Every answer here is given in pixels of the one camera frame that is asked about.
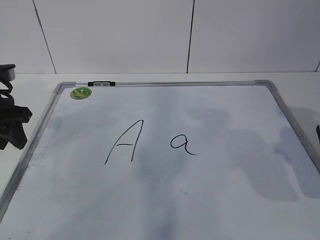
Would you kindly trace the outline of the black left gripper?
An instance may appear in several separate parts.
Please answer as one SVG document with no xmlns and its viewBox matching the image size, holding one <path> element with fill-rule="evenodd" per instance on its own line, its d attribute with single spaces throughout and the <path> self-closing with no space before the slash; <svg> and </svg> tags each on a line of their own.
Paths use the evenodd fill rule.
<svg viewBox="0 0 320 240">
<path fill-rule="evenodd" d="M 22 150 L 27 137 L 23 124 L 30 121 L 33 113 L 28 107 L 17 106 L 12 98 L 0 99 L 0 149 L 4 150 L 8 143 Z"/>
</svg>

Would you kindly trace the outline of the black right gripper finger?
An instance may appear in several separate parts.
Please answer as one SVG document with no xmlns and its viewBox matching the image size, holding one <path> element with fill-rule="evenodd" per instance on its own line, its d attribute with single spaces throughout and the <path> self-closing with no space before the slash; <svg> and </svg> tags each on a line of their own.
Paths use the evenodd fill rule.
<svg viewBox="0 0 320 240">
<path fill-rule="evenodd" d="M 318 138 L 318 141 L 320 142 L 320 125 L 318 124 L 317 126 L 316 126 L 316 135 L 317 135 L 317 138 Z"/>
</svg>

